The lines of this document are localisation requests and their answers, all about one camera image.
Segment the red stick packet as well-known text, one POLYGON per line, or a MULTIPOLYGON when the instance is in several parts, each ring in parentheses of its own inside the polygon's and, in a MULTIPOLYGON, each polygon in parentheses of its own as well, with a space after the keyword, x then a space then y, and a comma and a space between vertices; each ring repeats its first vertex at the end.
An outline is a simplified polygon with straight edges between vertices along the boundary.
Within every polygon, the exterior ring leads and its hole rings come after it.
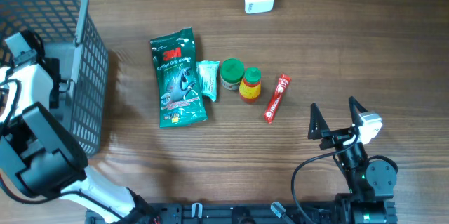
POLYGON ((282 101, 283 94, 291 82, 291 77, 287 74, 281 74, 278 83, 276 85, 272 99, 270 100, 266 110, 264 111, 264 119, 268 124, 271 124, 276 115, 276 111, 279 108, 280 102, 282 101))

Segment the grey plastic mesh basket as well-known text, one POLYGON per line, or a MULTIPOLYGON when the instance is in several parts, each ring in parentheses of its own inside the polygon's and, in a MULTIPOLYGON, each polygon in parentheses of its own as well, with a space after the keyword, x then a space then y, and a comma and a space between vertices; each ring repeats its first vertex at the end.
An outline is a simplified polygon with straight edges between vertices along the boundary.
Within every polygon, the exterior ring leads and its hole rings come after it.
POLYGON ((89 0, 1 0, 1 65, 13 55, 4 41, 23 30, 43 40, 45 57, 59 61, 59 105, 52 115, 88 157, 100 149, 108 51, 88 13, 89 0))

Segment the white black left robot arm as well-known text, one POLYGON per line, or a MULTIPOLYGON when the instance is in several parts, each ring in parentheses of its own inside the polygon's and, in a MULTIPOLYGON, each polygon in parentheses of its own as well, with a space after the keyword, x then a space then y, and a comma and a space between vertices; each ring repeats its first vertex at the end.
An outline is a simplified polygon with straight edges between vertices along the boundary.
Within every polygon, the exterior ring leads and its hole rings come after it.
POLYGON ((13 62, 1 68, 1 170, 21 195, 2 182, 4 193, 29 205, 66 199, 105 223, 156 223, 157 212, 140 195, 89 166, 80 144, 50 113, 62 80, 48 66, 41 37, 19 31, 6 44, 13 62))

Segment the red yellow sauce bottle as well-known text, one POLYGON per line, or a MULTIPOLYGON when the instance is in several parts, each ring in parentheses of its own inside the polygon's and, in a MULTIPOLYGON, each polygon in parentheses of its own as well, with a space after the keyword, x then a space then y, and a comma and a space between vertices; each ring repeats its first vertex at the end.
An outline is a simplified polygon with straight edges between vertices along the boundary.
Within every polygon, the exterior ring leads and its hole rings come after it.
POLYGON ((239 95, 246 103, 254 103, 262 90, 262 73, 257 67, 249 67, 239 86, 239 95))

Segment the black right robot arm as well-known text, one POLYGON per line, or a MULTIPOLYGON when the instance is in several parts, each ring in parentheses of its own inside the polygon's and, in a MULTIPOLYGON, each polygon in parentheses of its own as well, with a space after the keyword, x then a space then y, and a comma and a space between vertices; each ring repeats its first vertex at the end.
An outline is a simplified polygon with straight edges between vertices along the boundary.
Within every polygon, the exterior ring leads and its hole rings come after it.
POLYGON ((364 108, 354 97, 349 99, 352 125, 330 130, 317 104, 311 104, 308 138, 320 140, 320 149, 334 149, 348 193, 335 196, 331 207, 332 223, 397 223, 394 197, 398 166, 382 155, 369 157, 364 146, 382 128, 381 116, 364 108))

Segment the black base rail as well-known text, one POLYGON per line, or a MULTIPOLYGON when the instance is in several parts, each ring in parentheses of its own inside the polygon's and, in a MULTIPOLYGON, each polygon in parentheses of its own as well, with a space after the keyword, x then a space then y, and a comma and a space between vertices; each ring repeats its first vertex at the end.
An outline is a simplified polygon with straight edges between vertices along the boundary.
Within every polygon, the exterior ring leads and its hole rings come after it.
MULTIPOLYGON (((306 223, 292 204, 152 204, 157 212, 154 223, 306 223)), ((303 210, 314 223, 397 223, 393 202, 365 206, 341 206, 334 202, 305 202, 303 210)))

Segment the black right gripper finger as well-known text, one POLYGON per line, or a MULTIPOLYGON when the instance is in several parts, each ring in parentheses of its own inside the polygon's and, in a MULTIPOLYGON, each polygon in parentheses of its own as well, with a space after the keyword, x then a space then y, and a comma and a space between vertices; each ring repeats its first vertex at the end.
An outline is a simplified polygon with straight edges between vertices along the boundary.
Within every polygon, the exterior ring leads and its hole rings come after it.
POLYGON ((351 113, 352 123, 356 126, 361 126, 362 122, 360 119, 360 114, 367 112, 367 109, 362 106, 354 96, 349 97, 349 110, 351 113))
POLYGON ((330 137, 330 129, 323 118, 320 109, 316 103, 310 106, 310 123, 308 130, 308 139, 318 140, 330 137))

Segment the green snack bag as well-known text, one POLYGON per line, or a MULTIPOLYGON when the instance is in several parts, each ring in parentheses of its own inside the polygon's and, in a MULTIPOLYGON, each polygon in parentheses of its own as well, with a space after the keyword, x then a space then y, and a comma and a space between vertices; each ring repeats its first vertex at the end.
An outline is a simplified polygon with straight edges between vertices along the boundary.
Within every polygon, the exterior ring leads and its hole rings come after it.
POLYGON ((196 71, 196 44, 191 27, 151 39, 159 88, 159 126, 187 126, 208 118, 196 71))

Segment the light blue tissue packet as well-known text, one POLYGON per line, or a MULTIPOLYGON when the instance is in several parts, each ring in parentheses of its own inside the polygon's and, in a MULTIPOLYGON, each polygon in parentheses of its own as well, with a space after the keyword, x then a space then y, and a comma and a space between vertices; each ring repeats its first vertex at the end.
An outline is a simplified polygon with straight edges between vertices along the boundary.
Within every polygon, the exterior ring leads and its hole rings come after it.
POLYGON ((217 100, 217 75, 220 66, 219 61, 203 60, 196 63, 196 71, 199 75, 199 83, 202 95, 217 100))

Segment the green lid jar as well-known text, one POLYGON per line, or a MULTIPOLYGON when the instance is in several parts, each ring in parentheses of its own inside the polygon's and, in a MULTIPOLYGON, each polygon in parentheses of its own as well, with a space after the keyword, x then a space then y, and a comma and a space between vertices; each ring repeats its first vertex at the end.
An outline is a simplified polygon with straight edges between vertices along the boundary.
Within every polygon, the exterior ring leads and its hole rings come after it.
POLYGON ((236 58, 225 60, 220 68, 221 84, 230 91, 237 91, 245 73, 244 64, 236 58))

